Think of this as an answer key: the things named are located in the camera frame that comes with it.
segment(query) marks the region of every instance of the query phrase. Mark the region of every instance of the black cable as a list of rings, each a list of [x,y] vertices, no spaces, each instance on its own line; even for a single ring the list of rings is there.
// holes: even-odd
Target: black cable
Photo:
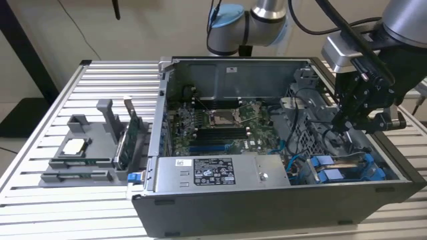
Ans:
[[[216,20],[216,17],[219,16],[221,2],[223,2],[223,0],[219,0],[216,7],[213,9],[213,12],[212,12],[213,0],[211,2],[211,9],[208,11],[211,16],[206,21],[208,29],[206,29],[206,36],[205,36],[205,48],[206,49],[209,49],[209,35],[211,35],[211,31],[212,31],[213,22]]]
[[[6,148],[4,148],[4,147],[1,147],[1,146],[0,146],[0,149],[2,149],[4,151],[10,152],[10,153],[13,153],[13,154],[18,154],[16,151],[13,151],[13,150],[10,150],[10,149],[6,149]]]
[[[301,90],[312,90],[312,91],[315,91],[316,93],[319,93],[319,91],[317,91],[315,88],[311,88],[311,87],[303,87],[303,88],[297,89],[297,91],[295,92],[295,94],[293,94],[293,95],[296,96]]]
[[[303,24],[300,23],[299,19],[296,18],[296,15],[295,15],[295,12],[293,12],[293,7],[292,7],[292,0],[287,0],[287,4],[288,4],[288,12],[291,13],[291,17],[293,19],[293,22],[295,22],[296,26],[300,28],[300,30],[303,30],[307,34],[309,34],[309,35],[325,35],[325,34],[331,34],[333,32],[337,32],[340,30],[337,27],[332,28],[332,29],[328,29],[328,30],[324,30],[324,31],[312,31],[312,30],[307,29],[303,26]],[[380,19],[381,18],[379,16],[377,17],[369,17],[369,18],[357,20],[355,22],[351,22],[349,26],[356,26],[356,25],[360,25],[360,24],[377,22]]]
[[[74,19],[73,19],[72,16],[69,15],[69,13],[68,13],[68,11],[66,11],[62,3],[61,3],[61,0],[57,0],[57,2],[58,2],[58,5],[60,5],[61,9],[62,9],[64,12],[65,12],[65,14],[68,15],[70,21],[73,22],[73,25],[76,26],[76,28],[77,28],[77,30],[78,30],[78,32],[80,32],[80,34],[81,34],[81,37],[82,37],[82,40],[84,40],[86,46],[92,49],[92,51],[93,51],[93,53],[96,54],[98,60],[102,60],[101,57],[100,57],[100,55],[98,55],[98,53],[94,51],[93,47],[92,47],[90,44],[88,43],[86,37],[85,37],[85,35],[82,34],[82,31],[81,31],[81,29],[80,29],[80,27],[78,27]]]
[[[415,115],[416,114],[416,112],[417,112],[417,110],[419,110],[419,105],[416,105],[415,107],[413,107],[413,111],[412,111],[412,115]]]
[[[211,7],[206,15],[205,33],[209,32],[209,19],[211,19],[212,8],[213,8],[213,0],[211,1]]]
[[[379,56],[373,53],[365,39],[353,31],[352,26],[339,14],[328,0],[315,0],[315,2],[336,27],[340,29],[340,32],[347,36],[347,40],[351,41],[349,44],[353,45],[355,49],[361,53],[379,76],[388,82],[389,86],[392,86],[395,84],[395,76],[389,72]]]
[[[327,152],[329,152],[329,151],[328,151],[328,146],[327,146],[327,134],[328,134],[329,131],[331,131],[331,129],[327,129],[327,130],[321,133],[321,144],[323,144],[324,150],[325,150]]]

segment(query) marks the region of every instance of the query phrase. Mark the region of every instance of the aluminum extrusion table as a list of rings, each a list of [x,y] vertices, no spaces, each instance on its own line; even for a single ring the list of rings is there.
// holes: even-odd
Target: aluminum extrusion table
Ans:
[[[97,99],[113,99],[112,111],[128,121],[122,97],[132,96],[137,114],[144,121],[153,120],[157,74],[156,61],[93,61],[77,68],[0,179],[0,239],[150,239],[125,199],[125,186],[40,188],[37,184],[68,132],[69,116],[85,114],[89,122],[104,120]],[[408,127],[385,135],[427,178],[427,129],[400,110]],[[185,239],[427,239],[427,189],[405,202],[381,207],[359,225]]]

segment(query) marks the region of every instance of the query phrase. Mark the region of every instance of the circuit board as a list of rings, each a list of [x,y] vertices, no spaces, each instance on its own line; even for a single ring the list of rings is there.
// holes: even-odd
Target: circuit board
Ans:
[[[276,130],[260,101],[244,100],[237,108],[213,110],[181,103],[169,108],[168,116],[173,156],[265,155],[277,149]]]

